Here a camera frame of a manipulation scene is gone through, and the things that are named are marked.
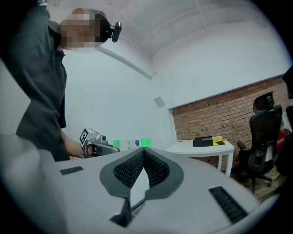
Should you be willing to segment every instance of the green object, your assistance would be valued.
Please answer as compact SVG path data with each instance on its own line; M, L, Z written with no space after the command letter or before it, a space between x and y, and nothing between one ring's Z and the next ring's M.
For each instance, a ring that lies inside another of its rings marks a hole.
M141 147L152 147L152 139L141 139Z
M113 147L120 149L120 141L119 140L113 141Z

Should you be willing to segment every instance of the black box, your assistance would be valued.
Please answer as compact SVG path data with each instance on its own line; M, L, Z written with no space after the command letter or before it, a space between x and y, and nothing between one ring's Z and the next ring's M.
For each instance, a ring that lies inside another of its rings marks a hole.
M212 137L197 137L193 140L193 147L213 146Z

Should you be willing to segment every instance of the hand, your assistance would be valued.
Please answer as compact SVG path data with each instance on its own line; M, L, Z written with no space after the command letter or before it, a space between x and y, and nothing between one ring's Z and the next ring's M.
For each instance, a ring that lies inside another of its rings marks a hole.
M92 156L92 145L91 144L87 146L87 155Z

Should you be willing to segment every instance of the red brick wall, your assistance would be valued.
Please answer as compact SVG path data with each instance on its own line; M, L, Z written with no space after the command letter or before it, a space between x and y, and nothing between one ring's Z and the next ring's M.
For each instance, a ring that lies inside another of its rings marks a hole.
M210 135L223 136L235 147L233 167L237 167L239 148L236 143L242 141L248 149L251 147L249 119L254 115L253 101L256 97L270 91L274 92L275 103L281 104L285 111L289 100L286 85L281 77L174 108L177 140ZM218 157L200 159L217 167ZM226 161L227 158L224 156L222 170L226 169Z

